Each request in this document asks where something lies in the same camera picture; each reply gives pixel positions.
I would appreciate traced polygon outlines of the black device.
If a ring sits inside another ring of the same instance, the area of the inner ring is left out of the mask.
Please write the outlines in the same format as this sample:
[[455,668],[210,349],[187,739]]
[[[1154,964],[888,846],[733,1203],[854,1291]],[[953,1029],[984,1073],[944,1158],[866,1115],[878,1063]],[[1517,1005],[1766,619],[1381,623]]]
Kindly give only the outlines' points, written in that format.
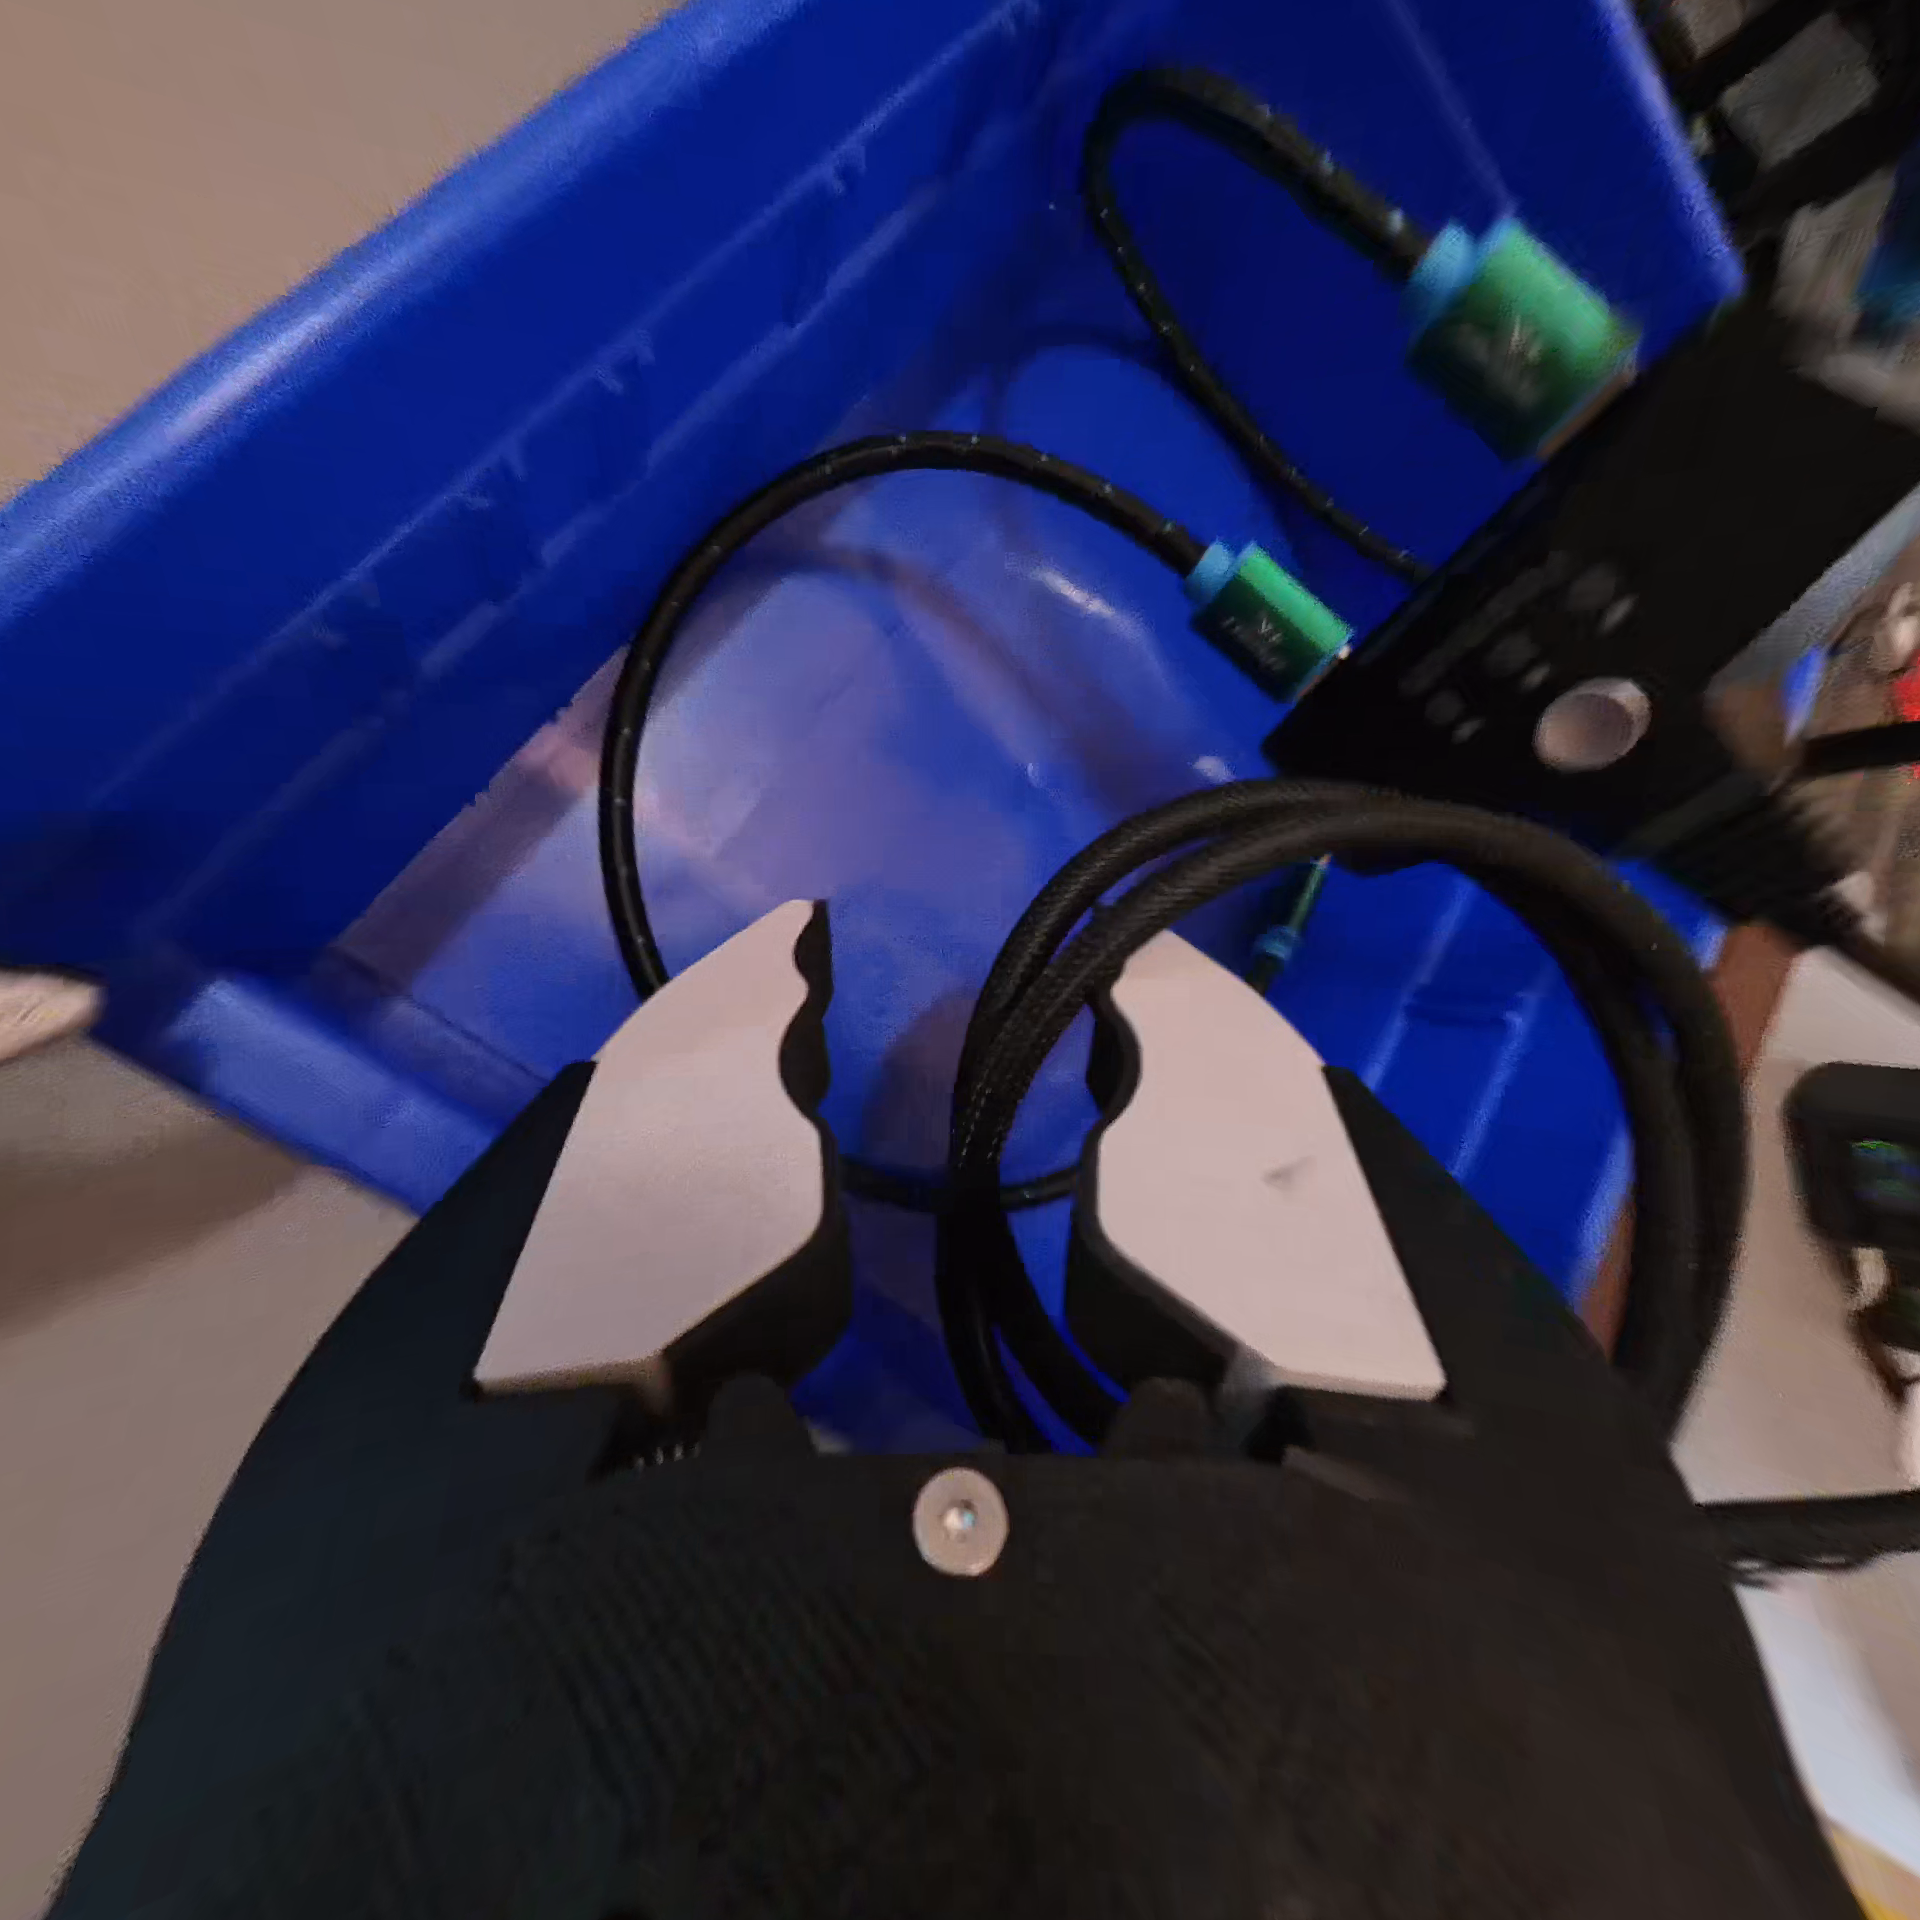
[[1829,1061],[1783,1098],[1809,1231],[1841,1254],[1866,1337],[1916,1380],[1916,1068]]

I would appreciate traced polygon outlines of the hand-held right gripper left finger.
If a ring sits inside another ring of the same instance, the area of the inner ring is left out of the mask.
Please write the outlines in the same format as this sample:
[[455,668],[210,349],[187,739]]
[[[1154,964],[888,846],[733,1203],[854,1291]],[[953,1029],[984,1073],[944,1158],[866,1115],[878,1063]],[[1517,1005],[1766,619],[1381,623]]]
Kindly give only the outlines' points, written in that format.
[[788,1390],[832,1352],[854,1286],[828,1000],[828,907],[786,901],[599,1045],[475,1390]]

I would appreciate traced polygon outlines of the black video switch box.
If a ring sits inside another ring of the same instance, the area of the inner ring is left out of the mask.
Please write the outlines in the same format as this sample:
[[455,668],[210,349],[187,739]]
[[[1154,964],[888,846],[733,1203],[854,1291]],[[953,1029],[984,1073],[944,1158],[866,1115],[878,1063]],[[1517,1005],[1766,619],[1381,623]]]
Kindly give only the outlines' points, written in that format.
[[1670,349],[1272,729],[1279,775],[1565,829],[1816,941],[1838,856],[1711,686],[1916,490],[1916,424],[1766,306]]

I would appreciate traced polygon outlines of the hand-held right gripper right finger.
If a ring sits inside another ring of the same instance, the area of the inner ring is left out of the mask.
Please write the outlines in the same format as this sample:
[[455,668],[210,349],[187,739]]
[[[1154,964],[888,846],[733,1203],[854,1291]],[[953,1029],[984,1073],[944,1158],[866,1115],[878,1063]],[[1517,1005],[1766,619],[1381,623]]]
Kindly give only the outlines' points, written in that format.
[[1065,1314],[1115,1381],[1429,1406],[1445,1364],[1323,1056],[1183,937],[1092,996]]

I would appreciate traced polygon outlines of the blue plastic bin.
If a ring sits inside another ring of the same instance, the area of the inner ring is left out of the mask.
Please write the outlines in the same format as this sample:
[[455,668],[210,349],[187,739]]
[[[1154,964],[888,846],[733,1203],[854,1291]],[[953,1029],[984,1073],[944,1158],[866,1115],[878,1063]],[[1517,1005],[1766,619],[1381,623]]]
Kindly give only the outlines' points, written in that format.
[[[99,974],[108,1045],[429,1211],[631,1013],[607,685],[765,479],[1006,435],[1381,623],[1395,586],[1261,496],[1082,217],[1082,127],[1160,62],[1421,226],[1529,226],[1644,360],[1741,290],[1627,2],[694,2],[2,511],[2,950]],[[635,783],[658,948],[827,901],[828,1125],[933,1176],[1039,885],[1261,775],[1275,722],[1082,511],[852,486],[672,645]]]

